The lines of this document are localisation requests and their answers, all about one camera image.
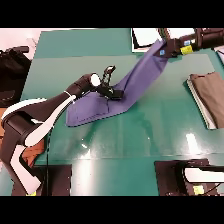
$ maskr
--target blue towel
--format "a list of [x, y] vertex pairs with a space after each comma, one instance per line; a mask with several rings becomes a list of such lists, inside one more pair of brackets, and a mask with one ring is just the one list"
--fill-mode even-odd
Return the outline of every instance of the blue towel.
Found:
[[66, 125], [75, 127], [126, 112], [163, 72], [168, 59], [154, 56], [163, 45], [163, 41], [157, 40], [134, 68], [114, 86], [114, 89], [124, 90], [122, 100], [109, 100], [97, 92], [91, 92], [67, 108]]

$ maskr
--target yellow tag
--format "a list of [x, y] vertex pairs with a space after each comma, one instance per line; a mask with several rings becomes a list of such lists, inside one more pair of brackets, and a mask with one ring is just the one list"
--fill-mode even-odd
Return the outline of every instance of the yellow tag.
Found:
[[181, 50], [181, 53], [182, 54], [190, 54], [190, 53], [193, 53], [193, 49], [192, 49], [192, 46], [191, 45], [188, 45], [186, 47], [182, 47], [180, 50]]
[[204, 194], [204, 188], [202, 185], [193, 186], [195, 195]]
[[34, 191], [32, 194], [27, 194], [26, 196], [37, 196], [37, 192]]

